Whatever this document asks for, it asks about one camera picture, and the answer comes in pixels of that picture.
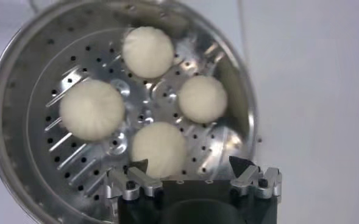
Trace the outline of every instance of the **steamer basket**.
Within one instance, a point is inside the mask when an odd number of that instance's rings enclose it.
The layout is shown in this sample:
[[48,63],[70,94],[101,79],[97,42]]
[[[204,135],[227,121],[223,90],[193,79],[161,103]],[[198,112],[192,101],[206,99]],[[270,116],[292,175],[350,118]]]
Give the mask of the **steamer basket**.
[[[175,45],[160,79],[138,78],[121,59],[124,37],[139,26],[164,30]],[[189,121],[177,106],[177,91],[194,75],[213,75],[228,92],[229,109],[212,124]],[[121,128],[100,142],[74,137],[59,118],[61,98],[85,79],[111,83],[126,103]],[[228,157],[254,155],[246,70],[226,39],[183,4],[58,3],[24,26],[0,59],[0,176],[37,222],[112,223],[105,172],[129,163],[135,132],[155,121],[177,126],[188,140],[186,165],[170,179],[231,179]]]

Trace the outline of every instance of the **white steamed bun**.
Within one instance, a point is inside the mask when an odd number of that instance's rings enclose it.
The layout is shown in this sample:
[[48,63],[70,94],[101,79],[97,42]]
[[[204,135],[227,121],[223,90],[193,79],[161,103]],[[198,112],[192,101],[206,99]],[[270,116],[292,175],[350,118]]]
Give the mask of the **white steamed bun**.
[[135,75],[153,79],[162,76],[171,67],[174,46],[163,31],[139,27],[126,36],[123,58]]
[[186,140],[181,132],[166,122],[142,128],[133,140],[132,161],[148,159],[146,174],[166,178],[182,170],[187,155]]
[[87,80],[68,90],[60,103],[64,126],[74,136],[96,141],[112,134],[124,119],[119,92],[108,83]]
[[221,117],[228,104],[222,84],[213,77],[195,76],[181,87],[179,107],[183,114],[197,123],[209,123]]

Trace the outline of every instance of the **screw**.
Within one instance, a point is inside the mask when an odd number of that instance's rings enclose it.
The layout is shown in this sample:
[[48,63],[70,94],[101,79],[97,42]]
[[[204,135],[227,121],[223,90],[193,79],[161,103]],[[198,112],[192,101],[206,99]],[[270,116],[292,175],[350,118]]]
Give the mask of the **screw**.
[[136,188],[136,183],[134,181],[128,181],[126,182],[126,189],[127,190],[133,190]]
[[268,185],[269,185],[269,182],[266,179],[261,178],[258,180],[259,187],[266,188]]

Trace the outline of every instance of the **perforated steamer plate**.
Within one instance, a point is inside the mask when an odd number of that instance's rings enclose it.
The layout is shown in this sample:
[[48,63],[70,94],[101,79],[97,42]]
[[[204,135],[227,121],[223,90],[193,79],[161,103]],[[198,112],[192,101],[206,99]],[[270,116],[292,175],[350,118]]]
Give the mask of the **perforated steamer plate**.
[[[175,45],[172,68],[160,79],[138,78],[121,59],[124,37],[139,26],[164,30]],[[229,109],[212,124],[189,121],[177,106],[179,88],[194,75],[213,75],[228,92]],[[61,98],[86,79],[110,83],[126,103],[121,128],[100,142],[77,139],[59,118]],[[236,53],[177,2],[59,3],[21,29],[0,59],[0,176],[42,223],[112,222],[105,171],[128,165],[135,132],[155,121],[174,124],[188,140],[183,171],[170,179],[231,179],[228,157],[253,157],[255,118]]]

